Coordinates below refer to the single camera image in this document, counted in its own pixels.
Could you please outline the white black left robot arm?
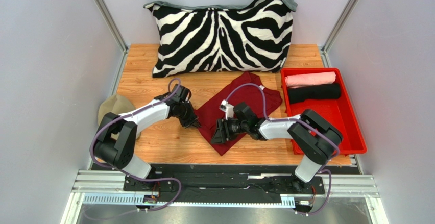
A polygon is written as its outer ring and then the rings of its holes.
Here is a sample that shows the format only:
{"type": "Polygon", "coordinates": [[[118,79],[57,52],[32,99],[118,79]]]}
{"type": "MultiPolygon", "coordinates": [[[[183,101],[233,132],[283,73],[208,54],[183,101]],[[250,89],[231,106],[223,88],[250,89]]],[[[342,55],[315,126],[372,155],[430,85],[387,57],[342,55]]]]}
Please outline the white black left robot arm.
{"type": "Polygon", "coordinates": [[[136,137],[151,125],[171,117],[177,118],[183,128],[199,128],[190,98],[191,91],[176,84],[171,92],[155,97],[136,110],[105,114],[92,140],[91,156],[103,167],[146,179],[152,167],[134,154],[136,137]]]}

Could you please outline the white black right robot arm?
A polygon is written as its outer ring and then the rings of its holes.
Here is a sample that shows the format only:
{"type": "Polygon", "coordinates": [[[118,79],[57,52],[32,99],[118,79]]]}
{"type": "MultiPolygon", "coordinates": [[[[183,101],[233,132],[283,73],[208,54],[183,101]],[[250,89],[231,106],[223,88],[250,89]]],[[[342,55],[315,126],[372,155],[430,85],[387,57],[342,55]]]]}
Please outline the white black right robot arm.
{"type": "Polygon", "coordinates": [[[299,183],[309,183],[339,153],[343,141],[341,132],[312,109],[280,119],[258,117],[245,102],[233,106],[223,100],[219,109],[225,117],[216,121],[211,143],[223,144],[240,134],[261,141],[292,139],[304,154],[294,173],[299,183]]]}

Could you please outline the dark red t shirt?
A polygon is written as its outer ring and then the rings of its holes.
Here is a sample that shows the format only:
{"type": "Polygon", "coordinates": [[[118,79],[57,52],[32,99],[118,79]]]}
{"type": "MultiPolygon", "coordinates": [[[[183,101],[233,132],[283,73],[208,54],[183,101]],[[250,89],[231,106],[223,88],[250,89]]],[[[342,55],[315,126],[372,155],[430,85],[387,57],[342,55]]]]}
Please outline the dark red t shirt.
{"type": "MultiPolygon", "coordinates": [[[[263,85],[260,76],[250,72],[244,72],[242,75],[228,83],[227,86],[209,99],[200,108],[195,110],[195,114],[197,115],[201,125],[199,132],[208,143],[211,142],[211,139],[215,134],[216,121],[225,117],[225,113],[219,109],[221,102],[226,99],[234,89],[246,83],[253,83],[259,87],[263,85]]],[[[266,114],[270,115],[280,107],[283,100],[280,92],[276,89],[263,87],[262,90],[265,94],[266,114]]],[[[262,95],[259,89],[254,86],[240,88],[230,97],[228,102],[232,105],[245,102],[259,118],[263,117],[262,95]]]]}

